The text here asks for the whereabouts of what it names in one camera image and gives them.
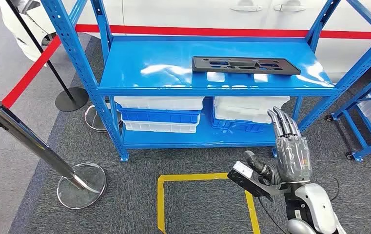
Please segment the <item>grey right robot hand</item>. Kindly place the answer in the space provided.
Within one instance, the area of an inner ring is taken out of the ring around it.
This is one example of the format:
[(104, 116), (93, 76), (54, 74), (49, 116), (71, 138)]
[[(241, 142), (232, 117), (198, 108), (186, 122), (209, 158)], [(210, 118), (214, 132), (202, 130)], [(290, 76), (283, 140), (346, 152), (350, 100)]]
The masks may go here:
[(269, 109), (267, 114), (275, 133), (277, 163), (265, 164), (253, 152), (245, 151), (247, 164), (265, 185), (309, 182), (312, 174), (310, 151), (296, 122), (276, 106)]

